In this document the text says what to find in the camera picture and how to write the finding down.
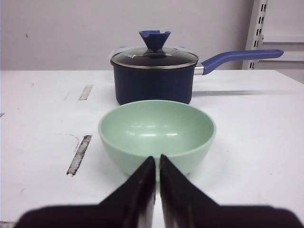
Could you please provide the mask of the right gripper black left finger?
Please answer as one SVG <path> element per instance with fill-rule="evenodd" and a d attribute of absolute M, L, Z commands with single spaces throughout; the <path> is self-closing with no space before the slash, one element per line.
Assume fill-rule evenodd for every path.
<path fill-rule="evenodd" d="M 129 179 L 99 204 L 34 209 L 18 228 L 150 228 L 155 202 L 155 161 L 148 157 Z"/>

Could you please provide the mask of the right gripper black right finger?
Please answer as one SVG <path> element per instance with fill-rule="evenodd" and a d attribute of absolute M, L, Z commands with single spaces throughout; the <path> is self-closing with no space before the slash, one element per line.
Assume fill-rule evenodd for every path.
<path fill-rule="evenodd" d="M 193 185 L 165 155 L 160 157 L 160 194 L 167 228 L 302 228 L 287 209 L 220 205 Z"/>

